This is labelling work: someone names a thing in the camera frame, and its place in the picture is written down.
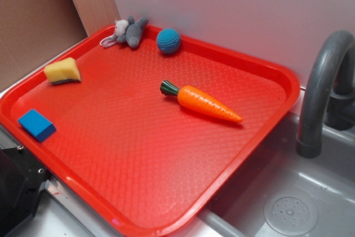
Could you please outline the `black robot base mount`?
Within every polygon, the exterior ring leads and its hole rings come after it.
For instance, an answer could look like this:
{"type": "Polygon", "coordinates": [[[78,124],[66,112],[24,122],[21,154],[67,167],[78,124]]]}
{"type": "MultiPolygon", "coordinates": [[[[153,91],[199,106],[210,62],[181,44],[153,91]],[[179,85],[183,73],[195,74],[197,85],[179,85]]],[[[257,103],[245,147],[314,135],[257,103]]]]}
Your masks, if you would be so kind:
{"type": "Polygon", "coordinates": [[[35,217],[48,176],[28,149],[1,150],[1,236],[10,236],[35,217]]]}

